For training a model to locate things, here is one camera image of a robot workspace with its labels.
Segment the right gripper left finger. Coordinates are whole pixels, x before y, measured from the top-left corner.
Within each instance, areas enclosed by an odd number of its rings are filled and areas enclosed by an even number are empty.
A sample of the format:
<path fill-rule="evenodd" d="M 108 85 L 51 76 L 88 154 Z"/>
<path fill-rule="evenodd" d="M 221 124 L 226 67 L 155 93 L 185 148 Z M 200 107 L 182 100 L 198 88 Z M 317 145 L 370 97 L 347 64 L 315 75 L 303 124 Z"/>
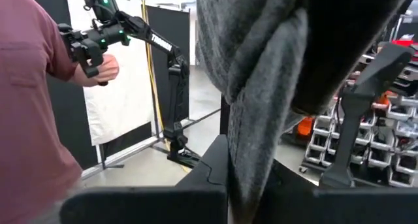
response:
<path fill-rule="evenodd" d="M 219 135 L 201 161 L 168 187 L 94 187 L 67 199 L 62 224 L 228 224 L 229 150 Z"/>

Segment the orange object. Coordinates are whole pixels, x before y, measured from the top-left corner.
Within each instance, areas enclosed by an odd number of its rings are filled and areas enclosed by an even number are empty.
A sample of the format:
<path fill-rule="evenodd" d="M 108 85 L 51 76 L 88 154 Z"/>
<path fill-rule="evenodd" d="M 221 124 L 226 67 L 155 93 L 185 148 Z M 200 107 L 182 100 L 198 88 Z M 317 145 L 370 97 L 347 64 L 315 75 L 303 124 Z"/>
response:
<path fill-rule="evenodd" d="M 296 126 L 296 135 L 299 137 L 309 137 L 312 134 L 315 118 L 305 117 Z"/>

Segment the person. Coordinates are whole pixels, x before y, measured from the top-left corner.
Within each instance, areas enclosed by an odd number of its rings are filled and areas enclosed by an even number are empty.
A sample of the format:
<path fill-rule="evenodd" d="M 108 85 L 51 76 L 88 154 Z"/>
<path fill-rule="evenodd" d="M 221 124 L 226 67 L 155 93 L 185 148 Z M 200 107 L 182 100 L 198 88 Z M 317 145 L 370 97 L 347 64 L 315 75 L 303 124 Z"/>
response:
<path fill-rule="evenodd" d="M 63 201 L 82 186 L 46 81 L 68 81 L 75 69 L 35 0 L 0 0 L 0 224 L 61 224 Z"/>

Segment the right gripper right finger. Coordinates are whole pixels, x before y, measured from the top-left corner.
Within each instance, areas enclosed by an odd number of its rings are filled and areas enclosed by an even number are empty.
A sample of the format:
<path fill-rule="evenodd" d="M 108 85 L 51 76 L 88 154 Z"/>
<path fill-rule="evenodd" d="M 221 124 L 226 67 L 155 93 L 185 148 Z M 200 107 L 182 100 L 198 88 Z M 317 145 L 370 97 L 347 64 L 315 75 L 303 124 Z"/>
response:
<path fill-rule="evenodd" d="M 418 224 L 418 188 L 319 188 L 274 161 L 254 224 Z"/>

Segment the white cloth sheet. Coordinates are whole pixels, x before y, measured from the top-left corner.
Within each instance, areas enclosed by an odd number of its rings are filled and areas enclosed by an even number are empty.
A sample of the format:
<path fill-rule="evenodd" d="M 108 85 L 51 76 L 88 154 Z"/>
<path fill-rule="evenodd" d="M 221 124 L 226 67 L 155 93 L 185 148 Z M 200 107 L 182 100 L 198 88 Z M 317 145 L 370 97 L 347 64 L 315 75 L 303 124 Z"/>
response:
<path fill-rule="evenodd" d="M 120 10 L 142 17 L 140 0 L 116 1 Z M 72 27 L 90 28 L 94 13 L 83 9 L 84 0 L 68 0 L 68 4 Z M 93 146 L 150 123 L 153 111 L 145 43 L 131 38 L 129 46 L 116 43 L 105 54 L 116 57 L 119 75 L 105 87 L 83 88 Z"/>

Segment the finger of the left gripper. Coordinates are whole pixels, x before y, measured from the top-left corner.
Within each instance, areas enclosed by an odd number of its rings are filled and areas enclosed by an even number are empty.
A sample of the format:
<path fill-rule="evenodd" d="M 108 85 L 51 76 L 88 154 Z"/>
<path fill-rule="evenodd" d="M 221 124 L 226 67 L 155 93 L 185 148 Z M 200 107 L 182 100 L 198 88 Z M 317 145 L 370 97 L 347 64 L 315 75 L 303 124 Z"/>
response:
<path fill-rule="evenodd" d="M 340 127 L 336 157 L 334 163 L 322 174 L 320 187 L 354 186 L 349 166 L 361 118 L 371 109 L 372 103 L 391 87 L 413 55 L 414 48 L 411 46 L 387 43 L 355 83 L 344 89 L 340 105 L 345 116 Z"/>
<path fill-rule="evenodd" d="M 415 95 L 418 92 L 418 67 L 405 67 L 393 82 L 391 91 L 400 95 Z"/>

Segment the rack of parts bins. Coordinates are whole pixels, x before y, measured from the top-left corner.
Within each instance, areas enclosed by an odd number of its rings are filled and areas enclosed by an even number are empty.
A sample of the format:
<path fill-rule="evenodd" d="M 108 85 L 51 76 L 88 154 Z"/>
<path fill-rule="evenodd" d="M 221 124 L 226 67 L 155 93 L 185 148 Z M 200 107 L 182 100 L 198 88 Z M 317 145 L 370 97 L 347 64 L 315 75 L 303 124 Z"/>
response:
<path fill-rule="evenodd" d="M 407 66 L 418 67 L 418 44 L 409 40 L 392 43 L 414 48 Z M 362 57 L 366 68 L 376 55 Z M 347 80 L 325 113 L 316 117 L 299 172 L 312 169 L 323 174 L 334 163 L 345 116 L 340 105 L 342 92 L 361 72 Z M 357 186 L 413 186 L 418 175 L 418 92 L 400 95 L 389 87 L 372 103 L 361 118 L 349 167 Z"/>

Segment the person's hand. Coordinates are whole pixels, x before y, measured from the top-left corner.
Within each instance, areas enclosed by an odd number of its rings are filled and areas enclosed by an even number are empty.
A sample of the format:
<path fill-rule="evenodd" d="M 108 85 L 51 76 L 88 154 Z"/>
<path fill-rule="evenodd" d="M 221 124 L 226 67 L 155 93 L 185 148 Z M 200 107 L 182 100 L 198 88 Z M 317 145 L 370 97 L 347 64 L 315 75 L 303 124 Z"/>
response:
<path fill-rule="evenodd" d="M 120 70 L 117 59 L 110 54 L 103 55 L 103 62 L 97 67 L 99 74 L 93 79 L 98 81 L 100 86 L 105 86 L 109 81 L 114 80 Z"/>

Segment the black frame post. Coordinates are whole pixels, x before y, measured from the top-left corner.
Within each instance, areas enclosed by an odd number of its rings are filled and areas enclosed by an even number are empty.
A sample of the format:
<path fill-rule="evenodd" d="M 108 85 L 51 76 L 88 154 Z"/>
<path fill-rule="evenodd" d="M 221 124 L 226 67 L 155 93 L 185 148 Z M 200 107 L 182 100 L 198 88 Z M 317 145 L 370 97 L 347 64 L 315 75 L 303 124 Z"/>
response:
<path fill-rule="evenodd" d="M 228 135 L 229 115 L 230 115 L 230 105 L 226 101 L 225 96 L 221 95 L 220 123 L 219 123 L 219 133 L 221 135 Z"/>

